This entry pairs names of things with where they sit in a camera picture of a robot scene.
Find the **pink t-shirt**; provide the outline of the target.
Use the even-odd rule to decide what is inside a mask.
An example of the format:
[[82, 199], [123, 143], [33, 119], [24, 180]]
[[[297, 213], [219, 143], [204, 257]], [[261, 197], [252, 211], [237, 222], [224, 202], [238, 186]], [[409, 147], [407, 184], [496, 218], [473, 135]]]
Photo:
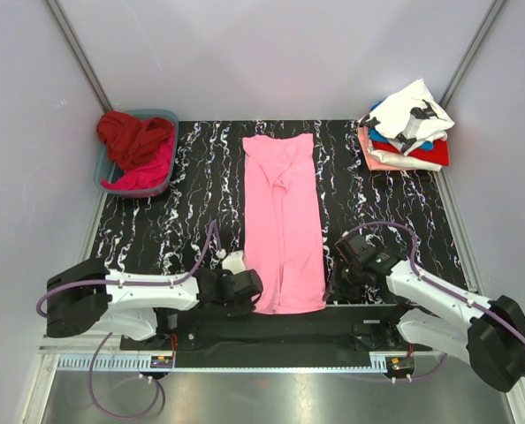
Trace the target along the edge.
[[323, 237], [310, 133], [246, 137], [244, 259], [262, 281], [259, 314], [325, 307]]

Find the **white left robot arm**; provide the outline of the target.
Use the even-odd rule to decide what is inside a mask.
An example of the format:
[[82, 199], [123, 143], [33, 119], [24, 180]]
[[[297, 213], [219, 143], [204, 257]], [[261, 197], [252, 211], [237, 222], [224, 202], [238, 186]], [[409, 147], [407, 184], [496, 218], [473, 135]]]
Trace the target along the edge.
[[219, 269], [195, 264], [186, 273], [168, 276], [107, 269], [89, 259], [49, 279], [35, 310], [46, 320], [48, 337], [102, 331], [159, 350], [169, 343], [171, 329], [160, 322], [158, 310], [250, 314], [262, 294], [262, 280], [247, 269], [241, 251], [225, 255]]

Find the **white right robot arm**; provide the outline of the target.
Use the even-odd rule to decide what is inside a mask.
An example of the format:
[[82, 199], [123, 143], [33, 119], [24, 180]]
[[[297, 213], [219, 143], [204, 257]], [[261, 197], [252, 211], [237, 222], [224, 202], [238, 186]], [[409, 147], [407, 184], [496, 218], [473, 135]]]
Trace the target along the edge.
[[500, 392], [525, 378], [525, 314], [514, 299], [462, 290], [358, 233], [347, 233], [335, 247], [350, 282], [380, 285], [410, 301], [398, 320], [381, 328], [386, 347], [428, 346], [470, 365]]

